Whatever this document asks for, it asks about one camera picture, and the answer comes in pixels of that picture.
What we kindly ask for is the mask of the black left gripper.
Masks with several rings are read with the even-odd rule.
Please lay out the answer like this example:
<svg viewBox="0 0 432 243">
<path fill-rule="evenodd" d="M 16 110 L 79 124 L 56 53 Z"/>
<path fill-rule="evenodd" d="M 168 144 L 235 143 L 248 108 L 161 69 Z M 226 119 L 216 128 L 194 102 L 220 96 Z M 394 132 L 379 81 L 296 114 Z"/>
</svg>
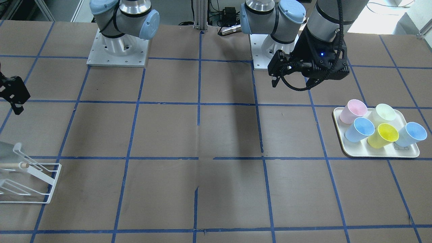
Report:
<svg viewBox="0 0 432 243">
<path fill-rule="evenodd" d="M 301 71 L 303 76 L 321 79 L 331 68 L 331 65 L 334 64 L 339 44 L 339 34 L 336 34 L 335 40 L 325 42 L 313 36 L 309 29 L 305 27 L 292 51 L 294 61 L 283 50 L 277 50 L 270 60 L 267 69 L 269 76 L 272 77 L 272 87 L 275 88 L 279 80 L 282 80 L 287 87 L 295 88 L 287 82 L 285 75 L 301 71 L 301 60 L 312 63 L 311 68 Z M 347 46 L 344 40 L 342 41 L 341 53 L 333 72 L 326 78 L 327 80 L 341 80 L 350 74 L 350 68 L 347 64 Z"/>
</svg>

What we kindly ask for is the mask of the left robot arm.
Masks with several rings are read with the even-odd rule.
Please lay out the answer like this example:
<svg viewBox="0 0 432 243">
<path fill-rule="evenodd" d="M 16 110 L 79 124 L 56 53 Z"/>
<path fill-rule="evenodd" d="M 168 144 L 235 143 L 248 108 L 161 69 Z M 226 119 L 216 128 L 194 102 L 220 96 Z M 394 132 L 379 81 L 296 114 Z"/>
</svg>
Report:
<svg viewBox="0 0 432 243">
<path fill-rule="evenodd" d="M 295 91 L 350 74 L 345 33 L 367 0 L 318 0 L 309 17 L 296 0 L 246 0 L 240 9 L 244 34 L 265 34 L 272 87 L 280 80 Z"/>
</svg>

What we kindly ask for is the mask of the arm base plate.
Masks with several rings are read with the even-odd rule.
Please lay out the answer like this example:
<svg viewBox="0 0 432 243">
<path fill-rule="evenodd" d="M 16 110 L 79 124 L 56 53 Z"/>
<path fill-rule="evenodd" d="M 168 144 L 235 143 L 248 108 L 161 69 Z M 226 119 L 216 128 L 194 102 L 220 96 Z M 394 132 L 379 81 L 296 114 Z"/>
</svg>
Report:
<svg viewBox="0 0 432 243">
<path fill-rule="evenodd" d="M 294 42 L 290 44 L 277 43 L 269 34 L 250 34 L 249 37 L 253 66 L 258 71 L 267 71 L 268 64 L 277 50 L 283 50 L 289 54 L 293 51 L 298 41 L 298 34 Z"/>
<path fill-rule="evenodd" d="M 118 38 L 103 36 L 99 29 L 87 59 L 87 65 L 144 68 L 150 40 L 128 34 Z"/>
</svg>

